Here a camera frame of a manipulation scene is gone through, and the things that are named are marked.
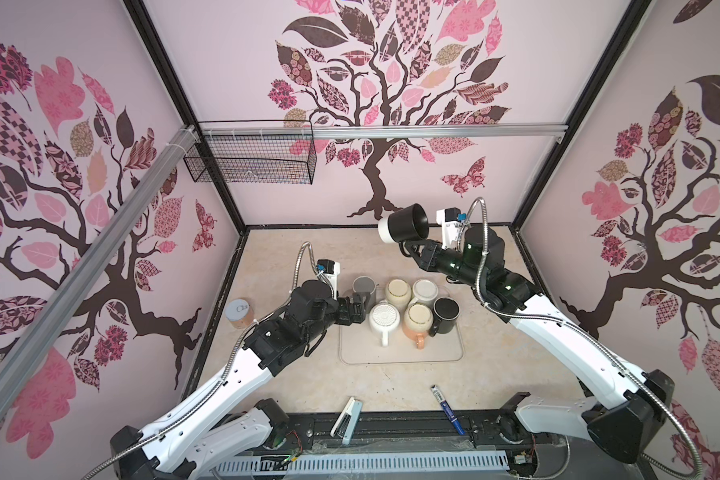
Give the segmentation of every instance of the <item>blue marker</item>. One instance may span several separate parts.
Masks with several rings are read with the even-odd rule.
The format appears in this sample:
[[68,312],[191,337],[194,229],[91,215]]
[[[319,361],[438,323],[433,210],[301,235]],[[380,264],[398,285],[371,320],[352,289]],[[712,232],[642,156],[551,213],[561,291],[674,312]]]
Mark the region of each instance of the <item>blue marker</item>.
[[442,407],[443,412],[445,412],[445,416],[448,417],[448,420],[454,424],[454,427],[456,427],[458,434],[466,435],[464,429],[461,427],[461,423],[458,422],[458,418],[454,415],[454,411],[451,410],[451,406],[448,402],[445,401],[445,397],[443,397],[443,393],[440,391],[438,386],[432,385],[432,393],[434,394],[434,398],[440,402],[440,407]]

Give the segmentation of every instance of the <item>beige tabletop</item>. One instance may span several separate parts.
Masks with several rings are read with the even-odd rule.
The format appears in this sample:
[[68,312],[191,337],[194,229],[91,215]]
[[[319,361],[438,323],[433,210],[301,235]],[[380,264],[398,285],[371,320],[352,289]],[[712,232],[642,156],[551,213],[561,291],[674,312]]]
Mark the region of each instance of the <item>beige tabletop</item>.
[[[506,244],[509,270],[530,278],[506,226],[493,227]],[[430,229],[437,239],[439,229]],[[392,278],[409,283],[427,278],[443,284],[442,274],[420,270],[396,245],[380,241],[375,228],[253,230],[240,260],[228,301],[248,300],[260,318],[288,297],[293,266],[302,242],[312,243],[315,258],[341,263],[338,291],[352,288],[360,275],[384,285]],[[304,255],[299,283],[315,278]],[[549,398],[582,397],[576,376],[524,333],[481,308],[469,286],[448,285],[459,302],[459,328],[464,356],[456,362],[346,365],[338,356],[338,328],[328,329],[320,347],[296,360],[277,377],[244,399],[236,411],[262,398],[274,398],[286,412],[336,412],[350,396],[363,401],[363,411],[432,410],[439,405],[430,387],[437,384],[453,409],[499,408],[516,392]],[[240,330],[222,317],[202,371],[200,383],[226,362]]]

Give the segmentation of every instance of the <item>pink butterfly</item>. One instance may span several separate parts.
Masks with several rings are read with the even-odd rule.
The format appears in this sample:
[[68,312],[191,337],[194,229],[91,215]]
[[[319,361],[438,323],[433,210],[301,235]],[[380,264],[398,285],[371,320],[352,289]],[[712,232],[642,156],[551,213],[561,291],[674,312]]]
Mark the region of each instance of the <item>pink butterfly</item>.
[[197,212],[197,219],[200,220],[201,231],[195,235],[195,241],[192,242],[192,252],[197,252],[201,248],[211,248],[213,245],[213,230],[216,225],[216,220],[213,219],[211,214],[206,213],[206,208],[200,204],[199,201],[195,200],[195,211]]
[[446,185],[451,185],[451,187],[454,188],[454,192],[464,197],[464,192],[469,190],[470,184],[472,184],[472,187],[485,187],[485,185],[483,185],[485,175],[481,173],[483,168],[485,168],[485,157],[479,158],[478,161],[474,162],[466,175],[446,175],[440,180],[445,182]]

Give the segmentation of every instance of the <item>wire basket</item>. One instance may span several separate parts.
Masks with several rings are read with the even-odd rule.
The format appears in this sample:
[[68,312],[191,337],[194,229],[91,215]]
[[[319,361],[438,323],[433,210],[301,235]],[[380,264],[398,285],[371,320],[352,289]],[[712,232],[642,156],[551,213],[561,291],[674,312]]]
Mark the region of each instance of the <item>wire basket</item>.
[[[257,126],[247,127],[245,122],[256,122]],[[223,128],[208,125],[220,123]],[[311,185],[315,178],[317,152],[310,121],[287,120],[285,127],[283,120],[201,122],[201,125],[210,156],[201,154],[202,144],[195,144],[184,157],[195,182],[213,181],[208,168],[213,161],[226,182]]]

